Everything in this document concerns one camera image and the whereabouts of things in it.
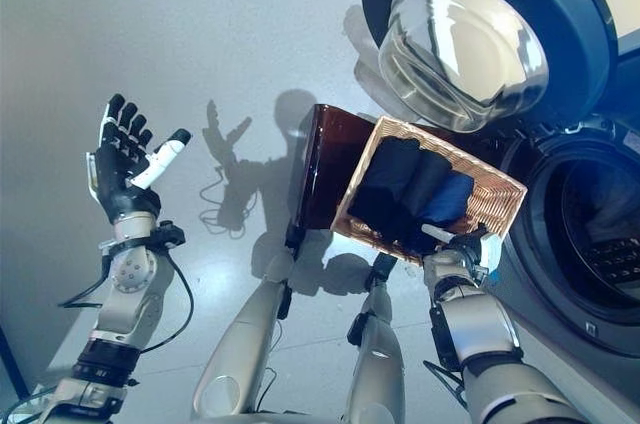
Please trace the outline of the black white robot left hand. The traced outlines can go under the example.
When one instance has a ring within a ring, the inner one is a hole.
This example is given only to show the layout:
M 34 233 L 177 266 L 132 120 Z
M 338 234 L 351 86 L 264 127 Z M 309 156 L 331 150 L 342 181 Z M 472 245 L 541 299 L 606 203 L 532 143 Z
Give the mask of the black white robot left hand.
M 160 214 L 160 197 L 152 185 L 185 149 L 192 134 L 179 128 L 148 151 L 152 137 L 137 105 L 114 94 L 99 124 L 98 146 L 86 154 L 90 194 L 112 224 L 135 212 Z

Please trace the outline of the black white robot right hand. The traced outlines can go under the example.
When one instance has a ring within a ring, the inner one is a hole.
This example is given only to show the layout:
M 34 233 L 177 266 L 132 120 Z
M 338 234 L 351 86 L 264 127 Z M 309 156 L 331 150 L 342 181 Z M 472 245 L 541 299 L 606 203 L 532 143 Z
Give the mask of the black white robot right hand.
M 432 255 L 438 263 L 461 265 L 472 275 L 491 274 L 498 269 L 503 238 L 484 225 L 466 234 L 454 234 L 431 224 L 423 224 L 421 231 L 442 243 Z

